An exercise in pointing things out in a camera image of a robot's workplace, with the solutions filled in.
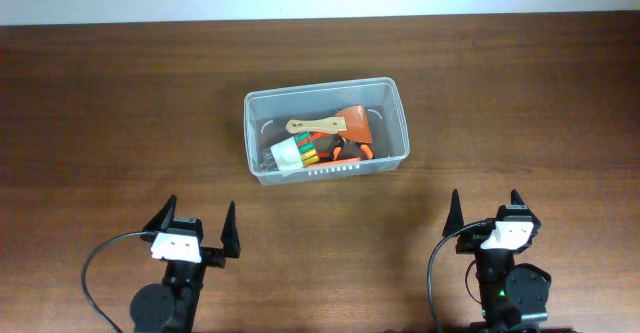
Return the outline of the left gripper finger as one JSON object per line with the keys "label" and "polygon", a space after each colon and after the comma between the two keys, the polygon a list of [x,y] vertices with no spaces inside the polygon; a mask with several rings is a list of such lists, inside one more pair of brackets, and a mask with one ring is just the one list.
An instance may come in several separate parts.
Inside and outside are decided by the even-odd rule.
{"label": "left gripper finger", "polygon": [[175,216],[176,204],[177,196],[171,195],[160,211],[143,226],[142,231],[165,232]]}
{"label": "left gripper finger", "polygon": [[240,257],[241,244],[236,224],[236,207],[234,201],[230,202],[220,240],[223,244],[224,255],[227,258]]}

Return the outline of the orange bit holder strip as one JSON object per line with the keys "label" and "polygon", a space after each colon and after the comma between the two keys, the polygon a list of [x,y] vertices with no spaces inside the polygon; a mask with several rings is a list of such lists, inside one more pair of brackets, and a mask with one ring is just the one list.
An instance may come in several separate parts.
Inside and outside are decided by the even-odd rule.
{"label": "orange bit holder strip", "polygon": [[360,157],[356,157],[356,158],[349,158],[349,159],[342,159],[342,160],[315,163],[315,164],[307,166],[306,168],[313,169],[313,168],[318,168],[318,167],[333,166],[333,165],[339,165],[339,164],[353,164],[353,163],[357,163],[357,162],[360,162],[360,161],[361,161],[361,158]]}

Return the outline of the clear plastic container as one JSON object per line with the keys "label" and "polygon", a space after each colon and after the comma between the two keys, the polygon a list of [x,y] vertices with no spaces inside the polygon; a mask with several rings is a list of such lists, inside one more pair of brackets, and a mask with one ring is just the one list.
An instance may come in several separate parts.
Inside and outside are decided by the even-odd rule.
{"label": "clear plastic container", "polygon": [[[289,171],[263,171],[264,149],[291,136],[291,119],[317,120],[351,106],[364,106],[373,137],[371,160]],[[410,152],[404,109],[395,82],[387,77],[256,91],[244,100],[248,166],[264,186],[370,174],[395,169]]]}

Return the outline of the long nose pliers orange black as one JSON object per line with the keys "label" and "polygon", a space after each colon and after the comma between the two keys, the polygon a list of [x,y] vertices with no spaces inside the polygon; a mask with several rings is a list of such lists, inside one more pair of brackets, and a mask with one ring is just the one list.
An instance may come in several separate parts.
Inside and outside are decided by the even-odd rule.
{"label": "long nose pliers orange black", "polygon": [[371,160],[374,152],[366,143],[339,140],[333,151],[329,154],[331,161],[341,160]]}

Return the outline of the orange scraper wooden handle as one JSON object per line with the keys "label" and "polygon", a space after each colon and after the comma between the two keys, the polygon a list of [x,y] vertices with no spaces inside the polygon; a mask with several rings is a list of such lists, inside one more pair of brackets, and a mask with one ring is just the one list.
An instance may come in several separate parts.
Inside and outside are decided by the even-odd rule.
{"label": "orange scraper wooden handle", "polygon": [[291,134],[322,132],[338,134],[346,140],[360,143],[373,142],[365,107],[360,105],[344,108],[334,116],[323,119],[291,119],[286,123],[285,129]]}

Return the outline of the red diagonal cutters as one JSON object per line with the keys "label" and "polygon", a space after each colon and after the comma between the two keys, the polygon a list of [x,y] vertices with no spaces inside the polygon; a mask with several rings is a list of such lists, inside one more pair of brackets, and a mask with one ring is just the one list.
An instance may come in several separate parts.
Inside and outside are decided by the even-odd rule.
{"label": "red diagonal cutters", "polygon": [[335,147],[336,136],[328,133],[313,132],[311,142],[319,155],[328,155]]}

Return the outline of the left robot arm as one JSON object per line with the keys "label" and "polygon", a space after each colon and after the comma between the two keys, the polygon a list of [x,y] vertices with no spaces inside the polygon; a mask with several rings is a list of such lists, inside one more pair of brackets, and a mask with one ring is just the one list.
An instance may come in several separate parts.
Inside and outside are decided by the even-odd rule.
{"label": "left robot arm", "polygon": [[142,229],[151,256],[165,262],[166,269],[159,283],[144,286],[131,300],[135,333],[190,332],[206,270],[223,269],[227,260],[240,257],[234,203],[229,204],[220,248],[203,246],[201,220],[178,217],[176,206],[177,197],[172,195]]}

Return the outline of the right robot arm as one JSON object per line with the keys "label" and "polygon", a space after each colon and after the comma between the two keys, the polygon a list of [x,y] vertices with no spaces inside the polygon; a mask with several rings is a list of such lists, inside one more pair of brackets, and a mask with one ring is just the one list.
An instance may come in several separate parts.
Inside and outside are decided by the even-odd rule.
{"label": "right robot arm", "polygon": [[532,245],[540,227],[515,190],[494,218],[469,224],[464,222],[458,192],[452,192],[442,236],[457,240],[458,254],[474,256],[483,320],[471,323],[471,332],[537,332],[548,319],[550,274],[514,260]]}

